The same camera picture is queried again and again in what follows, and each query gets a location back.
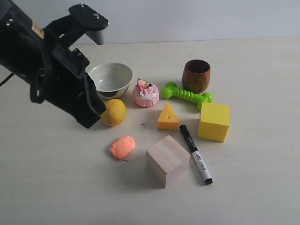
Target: marker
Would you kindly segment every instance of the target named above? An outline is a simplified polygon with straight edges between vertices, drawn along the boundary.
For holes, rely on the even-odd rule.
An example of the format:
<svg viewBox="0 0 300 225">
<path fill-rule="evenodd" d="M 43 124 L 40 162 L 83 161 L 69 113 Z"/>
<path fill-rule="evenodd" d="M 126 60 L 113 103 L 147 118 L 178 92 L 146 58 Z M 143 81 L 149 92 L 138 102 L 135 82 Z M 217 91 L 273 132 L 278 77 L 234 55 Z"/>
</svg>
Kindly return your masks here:
<svg viewBox="0 0 300 225">
<path fill-rule="evenodd" d="M 208 171 L 202 157 L 200 156 L 200 153 L 191 137 L 191 135 L 188 132 L 187 126 L 186 125 L 181 125 L 180 126 L 180 131 L 183 134 L 184 139 L 187 142 L 187 145 L 189 147 L 189 149 L 192 152 L 193 158 L 197 164 L 197 167 L 200 170 L 200 173 L 205 181 L 206 184 L 211 184 L 212 181 L 212 176 L 210 175 L 210 172 Z"/>
</svg>

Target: green bone toy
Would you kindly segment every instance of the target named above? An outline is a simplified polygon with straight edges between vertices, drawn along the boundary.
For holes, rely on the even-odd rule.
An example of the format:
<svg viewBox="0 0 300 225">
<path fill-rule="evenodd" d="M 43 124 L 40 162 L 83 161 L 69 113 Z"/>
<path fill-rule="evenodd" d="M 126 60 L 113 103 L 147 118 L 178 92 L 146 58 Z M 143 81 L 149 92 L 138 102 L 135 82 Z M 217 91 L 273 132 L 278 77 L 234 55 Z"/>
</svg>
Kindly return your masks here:
<svg viewBox="0 0 300 225">
<path fill-rule="evenodd" d="M 203 93 L 202 95 L 195 94 L 189 92 L 187 90 L 177 88 L 175 82 L 170 81 L 166 84 L 165 88 L 163 89 L 162 95 L 164 98 L 169 99 L 172 96 L 187 100 L 189 102 L 193 102 L 197 104 L 197 109 L 201 111 L 202 103 L 208 102 L 212 103 L 213 95 L 211 93 Z"/>
</svg>

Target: wooden cup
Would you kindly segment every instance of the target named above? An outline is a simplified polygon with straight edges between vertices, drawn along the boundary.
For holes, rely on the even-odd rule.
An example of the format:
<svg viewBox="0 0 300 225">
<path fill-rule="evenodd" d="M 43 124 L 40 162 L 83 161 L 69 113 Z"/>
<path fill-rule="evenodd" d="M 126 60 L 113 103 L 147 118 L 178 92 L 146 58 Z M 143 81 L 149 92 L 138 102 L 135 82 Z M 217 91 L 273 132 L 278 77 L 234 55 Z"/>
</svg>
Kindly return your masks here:
<svg viewBox="0 0 300 225">
<path fill-rule="evenodd" d="M 210 83 L 210 65 L 204 60 L 190 60 L 186 63 L 182 75 L 184 90 L 200 94 Z"/>
</svg>

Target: pink toy cake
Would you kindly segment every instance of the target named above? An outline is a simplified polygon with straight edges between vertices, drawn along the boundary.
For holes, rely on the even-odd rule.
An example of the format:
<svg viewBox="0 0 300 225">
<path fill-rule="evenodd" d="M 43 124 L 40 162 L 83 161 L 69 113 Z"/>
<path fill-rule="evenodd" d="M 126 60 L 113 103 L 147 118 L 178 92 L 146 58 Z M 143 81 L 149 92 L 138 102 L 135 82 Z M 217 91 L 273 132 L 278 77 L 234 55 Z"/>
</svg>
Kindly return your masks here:
<svg viewBox="0 0 300 225">
<path fill-rule="evenodd" d="M 141 79 L 137 81 L 133 96 L 135 103 L 145 108 L 154 106 L 159 101 L 157 86 Z"/>
</svg>

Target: lemon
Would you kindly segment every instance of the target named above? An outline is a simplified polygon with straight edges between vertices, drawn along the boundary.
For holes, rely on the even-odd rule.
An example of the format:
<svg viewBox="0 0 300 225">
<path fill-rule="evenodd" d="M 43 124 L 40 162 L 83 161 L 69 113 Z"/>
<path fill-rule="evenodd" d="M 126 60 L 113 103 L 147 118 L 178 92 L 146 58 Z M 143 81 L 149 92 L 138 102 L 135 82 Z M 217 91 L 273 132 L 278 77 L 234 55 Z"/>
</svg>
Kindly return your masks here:
<svg viewBox="0 0 300 225">
<path fill-rule="evenodd" d="M 111 99 L 106 102 L 106 111 L 101 118 L 104 123 L 113 127 L 119 125 L 126 117 L 126 106 L 119 99 Z"/>
</svg>

